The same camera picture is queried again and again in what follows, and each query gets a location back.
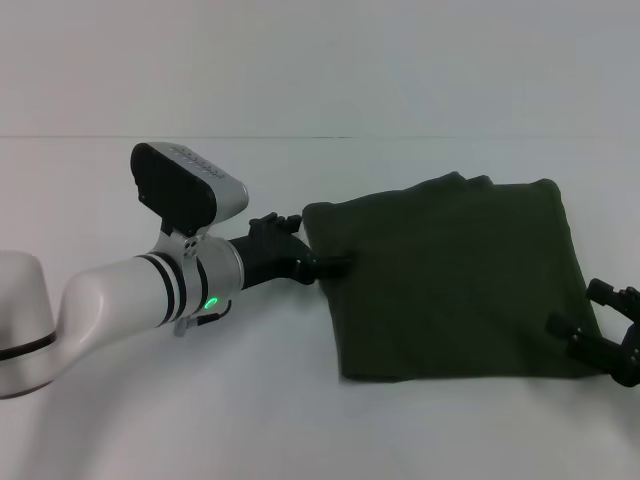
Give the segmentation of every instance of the white table surface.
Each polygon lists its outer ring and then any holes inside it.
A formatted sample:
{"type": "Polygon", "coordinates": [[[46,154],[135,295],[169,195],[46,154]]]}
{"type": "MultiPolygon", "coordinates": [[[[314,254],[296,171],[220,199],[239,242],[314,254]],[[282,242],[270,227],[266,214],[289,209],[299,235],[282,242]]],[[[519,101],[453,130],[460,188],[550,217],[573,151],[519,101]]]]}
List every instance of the white table surface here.
{"type": "MultiPolygon", "coordinates": [[[[640,286],[639,24],[635,0],[2,2],[0,249],[42,260],[55,309],[74,273],[147,251],[159,221],[137,202],[128,159],[153,138],[247,184],[247,211],[215,229],[226,238],[270,211],[453,170],[548,177],[585,278],[640,286]]],[[[628,325],[597,315],[614,339],[628,325]]],[[[170,330],[0,402],[0,479],[640,471],[640,390],[607,378],[342,383],[314,288],[273,282],[225,321],[170,330]]]]}

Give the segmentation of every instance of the dark green cloth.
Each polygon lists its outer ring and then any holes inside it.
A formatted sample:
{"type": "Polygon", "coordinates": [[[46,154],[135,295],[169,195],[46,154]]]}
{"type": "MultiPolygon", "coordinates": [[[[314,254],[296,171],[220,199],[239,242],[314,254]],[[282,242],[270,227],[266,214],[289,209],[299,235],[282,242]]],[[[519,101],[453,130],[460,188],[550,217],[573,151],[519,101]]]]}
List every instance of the dark green cloth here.
{"type": "Polygon", "coordinates": [[[350,254],[322,281],[343,376],[369,381],[597,372],[544,331],[551,312],[599,333],[550,180],[457,173],[303,212],[312,250],[350,254]]]}

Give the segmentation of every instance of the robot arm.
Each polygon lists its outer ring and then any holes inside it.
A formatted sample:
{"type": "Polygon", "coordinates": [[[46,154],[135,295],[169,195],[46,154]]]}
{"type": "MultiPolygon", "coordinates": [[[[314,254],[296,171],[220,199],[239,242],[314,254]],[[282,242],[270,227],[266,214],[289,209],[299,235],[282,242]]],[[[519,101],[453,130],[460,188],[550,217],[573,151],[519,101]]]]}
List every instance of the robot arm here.
{"type": "Polygon", "coordinates": [[[250,222],[231,241],[209,227],[248,205],[245,186],[186,147],[137,145],[131,169],[139,200],[162,225],[148,253],[82,272],[67,284],[54,324],[40,263],[0,253],[0,398],[47,385],[92,351],[146,329],[176,335],[225,315],[245,288],[274,278],[302,284],[342,275],[345,258],[317,259],[293,234],[299,216],[250,222]]]}

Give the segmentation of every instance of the black stripe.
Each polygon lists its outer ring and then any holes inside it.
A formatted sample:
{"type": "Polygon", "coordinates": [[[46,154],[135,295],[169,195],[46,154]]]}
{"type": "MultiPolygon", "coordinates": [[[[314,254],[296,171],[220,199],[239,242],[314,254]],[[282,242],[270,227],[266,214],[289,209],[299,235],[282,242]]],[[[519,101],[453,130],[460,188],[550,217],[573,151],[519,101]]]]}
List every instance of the black stripe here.
{"type": "Polygon", "coordinates": [[[55,330],[53,333],[47,335],[40,340],[35,340],[33,342],[25,343],[24,345],[20,345],[17,347],[5,348],[4,350],[0,350],[0,361],[9,360],[11,358],[16,358],[21,355],[26,355],[27,353],[33,353],[36,350],[40,350],[48,345],[51,345],[56,341],[58,335],[55,330]]]}
{"type": "Polygon", "coordinates": [[[173,322],[174,320],[180,318],[180,315],[182,315],[182,312],[184,312],[184,307],[187,306],[187,286],[184,283],[184,276],[182,275],[182,270],[180,270],[180,267],[178,267],[178,264],[175,262],[175,260],[173,260],[173,258],[171,258],[171,256],[162,252],[151,252],[151,253],[153,253],[154,255],[157,255],[158,257],[163,259],[165,262],[167,262],[167,265],[169,265],[169,267],[171,267],[171,270],[173,270],[173,274],[176,277],[176,282],[178,282],[178,291],[180,292],[180,303],[178,304],[178,311],[176,315],[171,320],[173,322]]]}
{"type": "Polygon", "coordinates": [[[196,260],[198,261],[198,273],[200,274],[200,283],[202,284],[202,298],[200,299],[200,305],[198,305],[196,311],[191,315],[195,315],[200,310],[202,310],[202,307],[204,307],[204,304],[207,303],[207,297],[209,296],[209,281],[207,280],[207,272],[204,271],[204,267],[202,266],[202,262],[200,261],[200,259],[196,258],[196,260]]]}
{"type": "Polygon", "coordinates": [[[174,295],[173,295],[173,285],[171,285],[171,279],[169,278],[169,274],[164,269],[162,264],[159,261],[157,261],[155,258],[153,258],[152,256],[150,256],[150,255],[138,255],[138,258],[144,258],[145,260],[149,260],[149,262],[151,262],[151,264],[154,267],[156,267],[156,269],[158,270],[158,273],[160,273],[160,276],[162,277],[162,281],[164,282],[164,288],[167,289],[167,313],[164,316],[164,320],[162,320],[162,322],[160,322],[160,325],[164,325],[165,323],[167,323],[167,320],[169,320],[169,318],[171,317],[171,314],[173,313],[173,307],[176,304],[176,301],[175,301],[174,295]]]}

